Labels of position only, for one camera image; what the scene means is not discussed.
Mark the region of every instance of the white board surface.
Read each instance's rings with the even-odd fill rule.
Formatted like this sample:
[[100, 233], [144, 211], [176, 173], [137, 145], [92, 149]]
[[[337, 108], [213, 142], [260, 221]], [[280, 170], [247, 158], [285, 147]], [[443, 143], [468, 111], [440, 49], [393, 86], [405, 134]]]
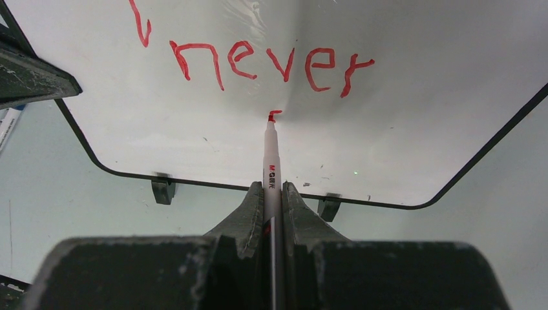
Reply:
[[[542, 0], [6, 3], [37, 55], [80, 83], [65, 103], [118, 172], [248, 186], [281, 109], [282, 179], [301, 193], [421, 205], [548, 82]], [[203, 44], [178, 53], [189, 81], [170, 41]], [[233, 70], [240, 41], [253, 54]], [[267, 50], [287, 72], [293, 48], [284, 81]], [[354, 54], [374, 64], [351, 72]]]

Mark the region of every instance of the black bracket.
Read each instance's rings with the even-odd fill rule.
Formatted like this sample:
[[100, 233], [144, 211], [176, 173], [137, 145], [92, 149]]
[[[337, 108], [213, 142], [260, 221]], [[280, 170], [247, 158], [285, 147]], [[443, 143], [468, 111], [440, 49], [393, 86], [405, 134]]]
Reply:
[[151, 183], [156, 203], [170, 205], [171, 198], [175, 197], [175, 183], [171, 181], [169, 175], [158, 173], [158, 176], [152, 179]]
[[7, 32], [0, 25], [0, 109], [82, 92], [70, 74], [13, 47]]
[[341, 206], [340, 201], [329, 200], [329, 197], [339, 198], [341, 195], [328, 192], [323, 200], [318, 201], [318, 215], [326, 222], [332, 222]]

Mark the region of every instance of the red handwritten text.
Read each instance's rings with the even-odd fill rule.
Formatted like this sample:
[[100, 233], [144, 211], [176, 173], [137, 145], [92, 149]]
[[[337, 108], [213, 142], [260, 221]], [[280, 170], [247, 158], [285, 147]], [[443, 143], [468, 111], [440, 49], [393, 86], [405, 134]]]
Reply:
[[293, 66], [293, 55], [295, 55], [295, 48], [293, 48], [293, 50], [291, 51], [290, 57], [288, 59], [288, 64], [286, 65], [285, 70], [282, 69], [282, 67], [280, 66], [280, 63], [278, 62], [278, 58], [276, 58], [276, 55], [274, 55], [274, 53], [272, 52], [272, 50], [270, 48], [266, 49], [266, 54], [268, 55], [268, 57], [270, 57], [270, 59], [272, 59], [272, 62], [274, 63], [274, 66], [276, 67], [276, 69], [278, 69], [278, 71], [284, 77], [284, 82], [289, 81], [290, 80], [290, 73], [291, 73], [291, 66]]
[[[234, 53], [236, 52], [236, 50], [239, 47], [242, 47], [242, 46], [245, 47], [247, 49], [247, 51], [241, 52], [238, 55], [236, 55], [236, 57], [234, 57]], [[237, 62], [239, 62], [240, 60], [242, 60], [242, 58], [244, 58], [246, 56], [253, 55], [254, 52], [255, 51], [253, 50], [253, 47], [251, 47], [251, 45], [247, 41], [240, 41], [240, 42], [234, 43], [234, 46], [232, 46], [232, 48], [230, 49], [230, 52], [228, 52], [228, 63], [230, 64], [230, 67], [232, 68], [232, 71], [235, 74], [238, 74], [239, 76], [243, 76], [243, 77], [248, 78], [248, 79], [256, 79], [257, 78], [256, 74], [251, 75], [249, 73], [239, 71], [238, 68], [236, 68], [236, 63]]]
[[174, 41], [170, 41], [169, 45], [171, 45], [171, 48], [173, 49], [173, 53], [175, 54], [175, 58], [177, 59], [177, 62], [179, 63], [179, 67], [181, 67], [181, 70], [183, 71], [183, 74], [185, 75], [185, 78], [187, 81], [190, 81], [190, 75], [188, 70], [188, 63], [181, 55], [181, 52], [183, 50], [188, 50], [189, 48], [206, 48], [209, 49], [213, 55], [213, 66], [215, 67], [215, 74], [217, 75], [217, 82], [219, 83], [219, 87], [221, 90], [224, 91], [224, 87], [221, 80], [221, 73], [219, 69], [219, 55], [217, 54], [217, 51], [215, 50], [215, 47], [211, 44], [207, 43], [189, 43], [189, 44], [183, 44], [177, 46], [177, 43]]
[[147, 19], [147, 33], [143, 36], [143, 29], [141, 27], [141, 14], [139, 13], [139, 9], [135, 5], [135, 0], [129, 0], [129, 4], [131, 5], [131, 9], [133, 10], [133, 14], [135, 15], [135, 23], [137, 24], [137, 34], [139, 35], [139, 39], [141, 40], [141, 43], [143, 43], [144, 47], [148, 47], [149, 38], [151, 36], [151, 32], [153, 31], [151, 21], [150, 19]]
[[352, 77], [352, 74], [354, 74], [354, 71], [358, 68], [367, 68], [375, 63], [373, 59], [369, 60], [366, 63], [356, 63], [356, 59], [358, 58], [358, 54], [354, 54], [350, 56], [350, 67], [346, 69], [346, 72], [344, 73], [344, 88], [341, 92], [341, 98], [344, 98], [348, 96], [350, 93], [350, 89], [352, 88], [352, 85], [350, 84], [350, 78]]
[[[329, 54], [329, 63], [312, 63], [312, 57], [314, 57], [315, 54], [318, 53], [326, 53]], [[306, 73], [306, 78], [308, 79], [308, 83], [310, 84], [310, 87], [315, 92], [323, 92], [325, 90], [331, 89], [331, 87], [318, 87], [316, 86], [316, 83], [314, 83], [314, 79], [312, 78], [312, 68], [322, 68], [322, 69], [333, 69], [335, 68], [335, 50], [332, 48], [316, 48], [310, 51], [308, 53], [308, 56], [306, 56], [306, 62], [304, 64], [304, 71]]]

